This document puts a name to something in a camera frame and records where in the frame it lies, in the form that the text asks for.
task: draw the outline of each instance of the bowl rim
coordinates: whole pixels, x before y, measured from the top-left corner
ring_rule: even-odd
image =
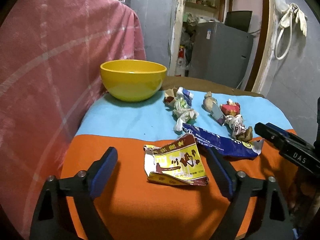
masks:
[[[110,63],[110,62],[114,62],[114,61],[142,61],[142,62],[151,62],[153,64],[157,64],[161,67],[163,67],[164,69],[163,70],[159,70],[159,71],[141,71],[141,72],[138,72],[138,73],[130,73],[128,71],[121,71],[121,70],[111,70],[111,69],[108,69],[108,68],[104,68],[103,65],[106,64],[106,63]],[[106,70],[106,71],[110,71],[110,72],[113,72],[113,73],[126,73],[126,74],[156,74],[156,73],[163,73],[163,72],[166,72],[167,71],[167,67],[164,66],[164,65],[161,65],[159,63],[156,63],[156,62],[152,62],[152,61],[147,61],[147,60],[140,60],[140,59],[116,59],[116,60],[111,60],[111,61],[107,61],[107,62],[104,62],[100,65],[100,69],[102,70]]]

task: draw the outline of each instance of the pink plaid fabric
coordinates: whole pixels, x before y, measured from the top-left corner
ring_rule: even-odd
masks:
[[[146,56],[135,12],[115,0],[18,0],[0,40],[0,203],[28,238],[45,178],[103,93],[100,64]]]

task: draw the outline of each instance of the yellow food wrapper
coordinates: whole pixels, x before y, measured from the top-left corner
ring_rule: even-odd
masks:
[[[148,181],[158,184],[197,185],[208,184],[208,177],[192,134],[163,146],[145,145],[144,170]]]

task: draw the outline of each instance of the gray refrigerator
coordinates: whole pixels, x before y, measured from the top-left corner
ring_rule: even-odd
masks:
[[[189,77],[236,88],[248,66],[253,35],[223,23],[196,27]]]

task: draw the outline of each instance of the yellow bowl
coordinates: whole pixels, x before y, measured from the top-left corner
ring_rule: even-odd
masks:
[[[134,59],[108,61],[100,66],[103,85],[122,101],[138,102],[153,96],[161,87],[167,68]]]

